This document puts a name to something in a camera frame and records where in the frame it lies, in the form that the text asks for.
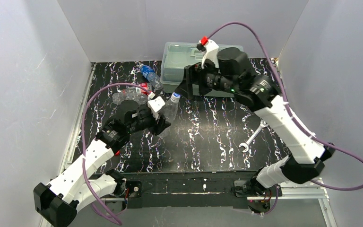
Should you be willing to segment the clear unlabelled plastic bottle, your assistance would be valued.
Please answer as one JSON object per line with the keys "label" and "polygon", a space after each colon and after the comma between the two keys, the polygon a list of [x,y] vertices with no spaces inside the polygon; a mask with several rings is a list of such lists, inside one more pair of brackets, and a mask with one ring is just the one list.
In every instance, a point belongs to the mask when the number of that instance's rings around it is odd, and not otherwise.
{"label": "clear unlabelled plastic bottle", "polygon": [[180,100],[178,102],[175,102],[170,97],[170,99],[167,100],[165,103],[164,110],[162,110],[162,113],[166,117],[167,121],[171,122],[172,124],[177,115],[179,102],[180,102]]}

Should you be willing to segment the blue white bottle cap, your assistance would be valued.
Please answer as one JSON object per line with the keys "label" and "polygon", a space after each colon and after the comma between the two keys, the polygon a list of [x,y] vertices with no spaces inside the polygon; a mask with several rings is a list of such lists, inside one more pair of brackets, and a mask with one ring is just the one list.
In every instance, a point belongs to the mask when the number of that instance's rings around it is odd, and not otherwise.
{"label": "blue white bottle cap", "polygon": [[171,99],[172,99],[173,101],[175,101],[175,102],[178,102],[178,101],[179,101],[179,99],[180,99],[180,97],[181,97],[181,95],[180,95],[180,94],[173,92],[173,93],[172,93],[172,96],[171,96]]}

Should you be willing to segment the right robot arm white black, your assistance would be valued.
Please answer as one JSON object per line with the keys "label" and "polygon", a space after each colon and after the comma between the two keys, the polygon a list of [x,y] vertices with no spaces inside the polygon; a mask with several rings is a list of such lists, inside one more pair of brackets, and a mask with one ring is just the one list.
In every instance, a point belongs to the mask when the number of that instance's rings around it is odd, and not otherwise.
{"label": "right robot arm white black", "polygon": [[217,90],[230,93],[263,119],[287,145],[290,155],[261,168],[250,180],[249,186],[265,190],[286,181],[302,184],[320,175],[324,161],[334,150],[305,135],[293,121],[293,114],[285,107],[280,88],[265,75],[257,75],[248,55],[235,47],[217,54],[218,64],[209,59],[184,68],[183,79],[176,92],[184,98],[193,98],[193,86],[200,95]]}

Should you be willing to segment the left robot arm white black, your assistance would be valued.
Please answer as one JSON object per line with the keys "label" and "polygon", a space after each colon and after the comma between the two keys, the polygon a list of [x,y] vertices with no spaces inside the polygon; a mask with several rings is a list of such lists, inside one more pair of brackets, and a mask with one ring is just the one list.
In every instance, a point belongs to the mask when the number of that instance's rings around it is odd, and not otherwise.
{"label": "left robot arm white black", "polygon": [[115,170],[89,180],[96,170],[115,156],[130,141],[133,133],[148,129],[158,135],[171,124],[163,112],[165,101],[158,97],[139,105],[134,100],[122,101],[94,140],[63,173],[33,190],[35,209],[54,227],[67,227],[85,206],[103,196],[123,196],[126,177]]}

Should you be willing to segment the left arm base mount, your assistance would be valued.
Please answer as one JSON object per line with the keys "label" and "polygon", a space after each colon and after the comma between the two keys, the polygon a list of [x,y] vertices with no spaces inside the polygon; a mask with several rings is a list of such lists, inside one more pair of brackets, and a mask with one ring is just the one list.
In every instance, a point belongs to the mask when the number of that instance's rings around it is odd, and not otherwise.
{"label": "left arm base mount", "polygon": [[117,187],[115,192],[106,195],[105,198],[139,198],[142,195],[141,181],[126,181]]}

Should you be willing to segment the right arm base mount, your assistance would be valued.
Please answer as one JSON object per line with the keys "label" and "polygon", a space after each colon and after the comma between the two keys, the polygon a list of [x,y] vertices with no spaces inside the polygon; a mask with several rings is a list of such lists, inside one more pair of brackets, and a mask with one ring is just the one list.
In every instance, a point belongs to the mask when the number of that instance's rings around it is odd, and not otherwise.
{"label": "right arm base mount", "polygon": [[236,197],[245,197],[251,212],[258,215],[270,213],[276,207],[279,197],[283,195],[278,184],[264,189],[261,185],[243,180],[234,181],[231,192]]}

